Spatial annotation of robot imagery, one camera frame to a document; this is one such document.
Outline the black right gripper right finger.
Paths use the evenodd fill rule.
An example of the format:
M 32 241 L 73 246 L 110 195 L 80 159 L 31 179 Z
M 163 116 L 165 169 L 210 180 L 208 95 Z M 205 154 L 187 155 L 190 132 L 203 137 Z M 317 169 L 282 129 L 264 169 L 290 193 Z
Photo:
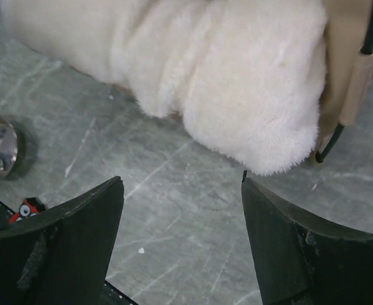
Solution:
M 244 176 L 241 197 L 264 304 L 373 304 L 373 234 L 321 218 Z

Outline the white fluffy pillow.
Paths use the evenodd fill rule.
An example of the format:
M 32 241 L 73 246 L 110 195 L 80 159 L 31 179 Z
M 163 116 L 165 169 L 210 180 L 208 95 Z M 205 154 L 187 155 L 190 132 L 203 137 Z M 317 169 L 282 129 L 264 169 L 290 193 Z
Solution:
M 306 159 L 327 64 L 322 1 L 0 1 L 10 33 L 259 175 Z

